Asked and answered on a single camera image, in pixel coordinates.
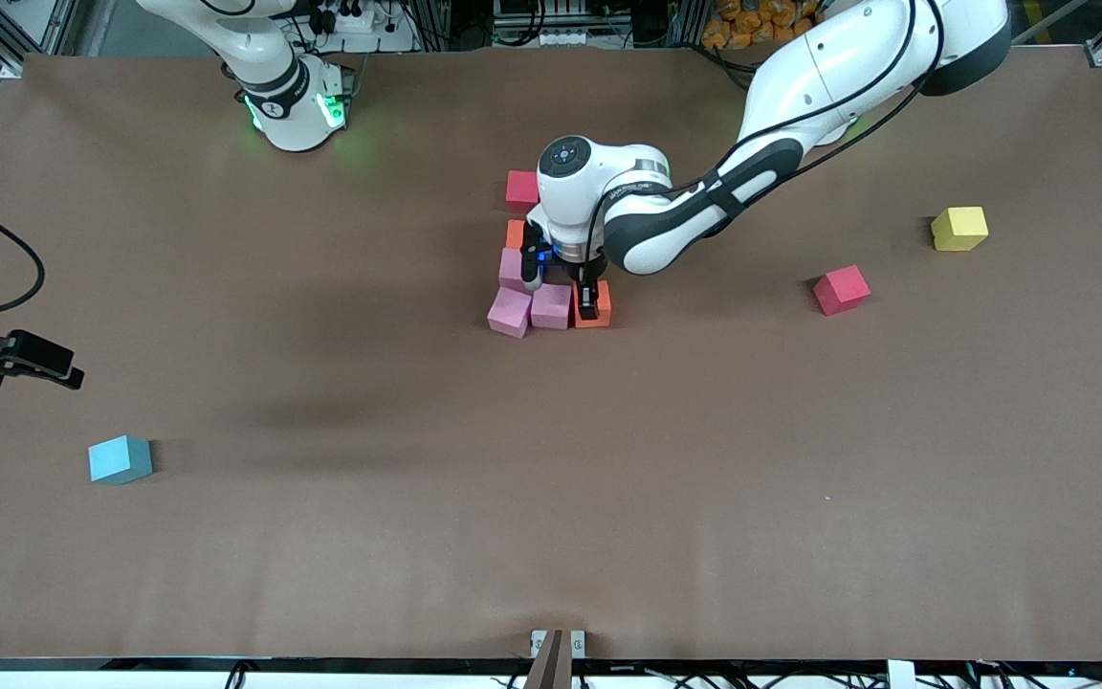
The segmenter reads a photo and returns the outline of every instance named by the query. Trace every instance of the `yellow cube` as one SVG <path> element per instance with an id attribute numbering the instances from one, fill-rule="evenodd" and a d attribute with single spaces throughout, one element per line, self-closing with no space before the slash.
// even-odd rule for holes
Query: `yellow cube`
<path id="1" fill-rule="evenodd" d="M 984 224 L 984 208 L 947 208 L 930 224 L 934 233 L 934 249 L 939 251 L 971 251 L 990 235 Z"/>

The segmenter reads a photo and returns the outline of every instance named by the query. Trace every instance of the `black velcro strap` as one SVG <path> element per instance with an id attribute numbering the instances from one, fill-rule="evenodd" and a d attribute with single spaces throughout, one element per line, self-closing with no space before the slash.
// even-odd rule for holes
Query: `black velcro strap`
<path id="1" fill-rule="evenodd" d="M 709 201 L 721 206 L 731 220 L 747 209 L 743 202 L 735 197 L 734 187 L 726 184 L 722 175 L 716 174 L 716 170 L 707 171 L 700 180 L 704 183 L 704 194 L 707 195 Z"/>

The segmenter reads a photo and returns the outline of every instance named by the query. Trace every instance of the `purple cube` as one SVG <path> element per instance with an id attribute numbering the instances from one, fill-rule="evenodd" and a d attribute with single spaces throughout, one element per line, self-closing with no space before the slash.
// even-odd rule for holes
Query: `purple cube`
<path id="1" fill-rule="evenodd" d="M 487 311 L 487 325 L 509 337 L 525 337 L 526 329 L 530 327 L 532 302 L 533 298 L 529 293 L 507 287 L 499 288 L 496 300 L 490 303 L 490 311 Z"/>
<path id="2" fill-rule="evenodd" d="M 503 249 L 499 252 L 499 286 L 530 293 L 529 289 L 526 289 L 526 282 L 521 280 L 521 252 L 519 250 Z"/>
<path id="3" fill-rule="evenodd" d="M 570 311 L 572 311 L 572 287 L 543 284 L 533 292 L 530 323 L 533 327 L 569 330 Z"/>

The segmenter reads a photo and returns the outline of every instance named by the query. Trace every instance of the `red cube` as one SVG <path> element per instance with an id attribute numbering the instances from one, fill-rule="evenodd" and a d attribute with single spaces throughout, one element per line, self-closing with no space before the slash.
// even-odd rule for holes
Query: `red cube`
<path id="1" fill-rule="evenodd" d="M 823 310 L 825 316 L 852 311 L 860 306 L 866 297 L 869 297 L 869 286 L 866 284 L 866 279 L 862 278 L 857 266 L 831 271 L 814 283 L 814 298 L 819 300 L 819 308 Z"/>
<path id="2" fill-rule="evenodd" d="M 512 214 L 525 215 L 539 205 L 539 175 L 532 171 L 508 171 L 504 202 Z"/>

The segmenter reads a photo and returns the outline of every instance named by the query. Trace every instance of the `orange cube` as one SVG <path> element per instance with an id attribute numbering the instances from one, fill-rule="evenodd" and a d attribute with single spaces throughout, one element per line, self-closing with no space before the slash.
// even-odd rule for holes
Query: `orange cube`
<path id="1" fill-rule="evenodd" d="M 526 222 L 512 219 L 508 222 L 508 233 L 504 235 L 504 248 L 521 250 L 521 244 L 526 240 Z"/>
<path id="2" fill-rule="evenodd" d="M 598 280 L 598 319 L 585 320 L 581 317 L 581 305 L 577 304 L 581 297 L 576 293 L 576 287 L 572 288 L 572 326 L 573 327 L 606 327 L 612 325 L 612 288 L 606 284 L 606 280 Z"/>

